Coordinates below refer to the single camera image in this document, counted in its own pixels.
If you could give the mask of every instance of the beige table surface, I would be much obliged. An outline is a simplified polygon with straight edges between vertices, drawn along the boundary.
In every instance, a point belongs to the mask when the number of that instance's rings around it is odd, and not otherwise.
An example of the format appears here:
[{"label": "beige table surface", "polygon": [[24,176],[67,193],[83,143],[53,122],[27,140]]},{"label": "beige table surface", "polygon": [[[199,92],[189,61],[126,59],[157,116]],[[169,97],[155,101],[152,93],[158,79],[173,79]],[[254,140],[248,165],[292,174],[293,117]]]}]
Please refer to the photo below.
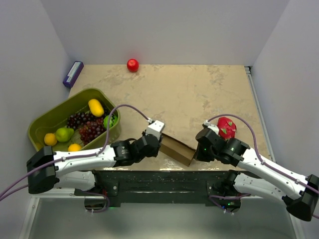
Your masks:
[{"label": "beige table surface", "polygon": [[[85,65],[70,96],[85,88],[98,88],[115,104],[130,104],[148,117],[165,122],[164,133],[196,148],[196,134],[205,120],[218,114],[235,114],[254,129],[263,156],[268,150],[244,66],[141,65],[137,73],[126,65]],[[147,122],[130,108],[120,108],[119,139],[139,138]],[[236,137],[253,147],[249,129],[239,120]],[[159,153],[156,158],[117,170],[228,170],[218,161],[193,160],[189,167]]]}]

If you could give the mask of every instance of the cardboard box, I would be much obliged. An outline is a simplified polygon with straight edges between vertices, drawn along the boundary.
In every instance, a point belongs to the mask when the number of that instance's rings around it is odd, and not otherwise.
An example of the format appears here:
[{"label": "cardboard box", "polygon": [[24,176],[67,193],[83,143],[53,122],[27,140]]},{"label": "cardboard box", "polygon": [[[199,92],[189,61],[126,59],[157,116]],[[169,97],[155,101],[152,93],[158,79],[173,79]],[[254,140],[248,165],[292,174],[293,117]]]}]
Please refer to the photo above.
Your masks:
[{"label": "cardboard box", "polygon": [[195,154],[195,149],[188,147],[186,144],[166,134],[163,134],[163,139],[159,150],[186,166],[190,165]]}]

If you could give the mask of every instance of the green pear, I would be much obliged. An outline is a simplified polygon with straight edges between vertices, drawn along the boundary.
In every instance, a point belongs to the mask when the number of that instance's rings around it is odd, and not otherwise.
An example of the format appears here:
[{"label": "green pear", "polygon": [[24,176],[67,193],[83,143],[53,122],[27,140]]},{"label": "green pear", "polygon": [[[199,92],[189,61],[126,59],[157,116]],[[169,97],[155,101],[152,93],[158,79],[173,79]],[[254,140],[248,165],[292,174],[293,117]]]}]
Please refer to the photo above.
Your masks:
[{"label": "green pear", "polygon": [[74,134],[74,129],[72,128],[59,128],[55,132],[55,137],[57,141],[61,143],[65,143],[70,140],[73,134]]}]

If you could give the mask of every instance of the red fruit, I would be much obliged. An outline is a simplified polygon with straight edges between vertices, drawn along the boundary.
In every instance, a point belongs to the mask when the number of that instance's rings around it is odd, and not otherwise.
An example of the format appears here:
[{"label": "red fruit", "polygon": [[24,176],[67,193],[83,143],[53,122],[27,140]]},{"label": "red fruit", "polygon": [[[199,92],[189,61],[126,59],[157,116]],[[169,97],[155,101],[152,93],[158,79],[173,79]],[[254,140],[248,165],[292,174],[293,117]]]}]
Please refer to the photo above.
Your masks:
[{"label": "red fruit", "polygon": [[227,117],[219,118],[217,127],[219,128],[219,135],[224,139],[230,139],[235,137],[237,127],[231,119]]},{"label": "red fruit", "polygon": [[139,62],[135,59],[128,60],[126,66],[130,72],[137,72],[139,69]]}]

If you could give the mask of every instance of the fruit bowl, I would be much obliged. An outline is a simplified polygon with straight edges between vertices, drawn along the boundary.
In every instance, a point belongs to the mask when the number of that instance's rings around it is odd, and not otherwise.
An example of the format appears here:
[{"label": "fruit bowl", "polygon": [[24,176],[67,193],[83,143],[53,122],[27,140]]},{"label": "fruit bowl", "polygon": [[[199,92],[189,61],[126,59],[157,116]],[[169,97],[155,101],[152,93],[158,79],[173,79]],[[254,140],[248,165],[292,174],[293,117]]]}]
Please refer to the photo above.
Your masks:
[{"label": "fruit bowl", "polygon": [[[28,129],[28,136],[34,148],[39,151],[42,147],[45,146],[44,136],[47,133],[54,133],[61,127],[67,127],[68,118],[71,115],[76,115],[78,113],[89,114],[90,111],[88,102],[91,99],[97,99],[102,104],[102,106],[109,111],[111,111],[115,107],[114,104],[100,90],[95,88],[82,90],[81,92],[70,97],[55,108],[51,109],[47,113],[43,114],[30,124]],[[115,111],[115,115],[117,116],[117,121],[110,128],[110,142],[116,140],[121,133],[120,112]],[[53,146],[53,151],[67,151],[69,145],[73,143],[77,143],[83,146],[82,150],[103,146],[106,138],[105,131],[101,132],[94,140],[84,145],[84,142],[81,140],[81,135],[79,132],[80,129],[81,128],[79,127],[75,130],[73,136],[68,142],[58,142],[55,146]]]}]

